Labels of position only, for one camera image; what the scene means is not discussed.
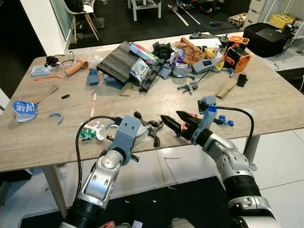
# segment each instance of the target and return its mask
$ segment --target blue clip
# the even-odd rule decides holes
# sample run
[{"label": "blue clip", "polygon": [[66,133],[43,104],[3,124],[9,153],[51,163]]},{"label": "blue clip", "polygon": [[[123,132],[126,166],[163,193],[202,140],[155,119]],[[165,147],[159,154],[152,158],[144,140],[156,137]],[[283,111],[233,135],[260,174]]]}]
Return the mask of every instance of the blue clip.
[{"label": "blue clip", "polygon": [[215,113],[215,112],[217,111],[217,108],[218,108],[218,107],[216,107],[216,106],[209,105],[208,111],[214,112],[214,113]]},{"label": "blue clip", "polygon": [[224,115],[219,115],[218,118],[223,124],[226,122],[226,117]]},{"label": "blue clip", "polygon": [[225,125],[229,125],[232,127],[232,126],[234,126],[234,122],[233,122],[233,120],[229,120],[225,123]]}]

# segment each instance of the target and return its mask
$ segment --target black gripping pad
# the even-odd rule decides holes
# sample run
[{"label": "black gripping pad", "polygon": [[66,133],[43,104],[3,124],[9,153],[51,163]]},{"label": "black gripping pad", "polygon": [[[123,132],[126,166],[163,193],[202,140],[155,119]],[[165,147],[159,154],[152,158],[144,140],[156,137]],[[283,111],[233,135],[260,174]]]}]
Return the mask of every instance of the black gripping pad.
[{"label": "black gripping pad", "polygon": [[138,56],[129,50],[130,45],[124,41],[98,64],[97,69],[125,83],[130,78],[131,67],[138,60]]}]

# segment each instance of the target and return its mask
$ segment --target orange tube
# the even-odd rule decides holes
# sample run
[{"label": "orange tube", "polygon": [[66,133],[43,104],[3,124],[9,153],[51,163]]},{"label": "orange tube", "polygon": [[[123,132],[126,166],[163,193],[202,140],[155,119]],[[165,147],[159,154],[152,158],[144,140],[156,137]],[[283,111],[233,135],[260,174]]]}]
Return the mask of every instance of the orange tube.
[{"label": "orange tube", "polygon": [[71,76],[72,74],[76,73],[81,68],[88,68],[89,63],[82,58],[77,59],[77,63],[70,66],[68,69],[65,70],[66,76]]}]

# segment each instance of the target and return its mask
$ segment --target dark floor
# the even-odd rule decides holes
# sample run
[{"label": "dark floor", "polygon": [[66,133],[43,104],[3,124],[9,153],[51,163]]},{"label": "dark floor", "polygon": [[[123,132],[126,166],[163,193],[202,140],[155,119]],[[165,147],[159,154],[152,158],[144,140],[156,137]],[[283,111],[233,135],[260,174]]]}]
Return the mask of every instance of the dark floor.
[{"label": "dark floor", "polygon": [[[146,39],[155,39],[163,37],[178,36],[190,34],[196,30],[210,32],[213,35],[237,32],[239,28],[228,23],[228,14],[222,10],[216,12],[215,17],[203,15],[199,9],[191,9],[189,13],[194,16],[201,25],[197,24],[183,10],[179,10],[184,19],[188,22],[186,26],[177,15],[172,12],[167,5],[172,4],[172,0],[162,0],[161,19],[158,18],[158,9],[144,9],[137,11],[137,21],[133,21],[133,11],[128,9],[126,0],[110,0],[107,6],[102,6],[99,1],[95,2],[95,15],[105,17],[105,28],[98,30],[99,41],[96,38],[89,37],[81,39],[77,44],[71,44],[69,49],[86,48],[100,45],[121,43],[123,41],[138,41]],[[222,25],[212,27],[211,21],[221,21]],[[86,21],[82,28],[84,33],[92,34],[88,29]]]},{"label": "dark floor", "polygon": [[297,90],[301,89],[301,85],[304,81],[304,78],[303,78],[304,67],[290,69],[290,70],[280,70],[280,71],[277,71],[277,73],[280,76],[282,76],[287,82],[292,84],[294,86],[294,88],[296,88]]},{"label": "dark floor", "polygon": [[[196,228],[228,228],[228,199],[217,177],[161,188],[109,202],[101,224],[119,225],[134,220],[142,228],[167,228],[173,218],[186,218]],[[21,228],[56,228],[62,221],[59,212],[26,218]]]}]

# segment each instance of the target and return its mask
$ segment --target chair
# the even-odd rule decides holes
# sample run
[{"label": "chair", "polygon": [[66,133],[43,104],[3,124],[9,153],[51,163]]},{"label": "chair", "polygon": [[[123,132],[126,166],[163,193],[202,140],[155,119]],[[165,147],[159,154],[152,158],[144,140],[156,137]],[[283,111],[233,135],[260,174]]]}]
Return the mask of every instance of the chair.
[{"label": "chair", "polygon": [[97,36],[97,29],[95,28],[92,20],[91,20],[91,17],[90,17],[90,14],[89,13],[92,13],[96,18],[95,14],[94,14],[94,10],[93,10],[93,5],[94,5],[94,2],[95,0],[92,0],[89,2],[84,2],[84,12],[81,12],[81,13],[75,13],[75,12],[72,12],[66,5],[65,1],[63,1],[63,4],[66,8],[66,11],[69,13],[69,14],[72,14],[73,15],[73,28],[74,28],[74,41],[75,41],[75,44],[77,43],[77,38],[76,38],[76,17],[75,15],[77,14],[84,14],[85,15],[85,19],[87,20],[87,23],[89,24],[91,30],[93,31],[93,34],[95,35],[96,39],[99,40],[98,36]]}]

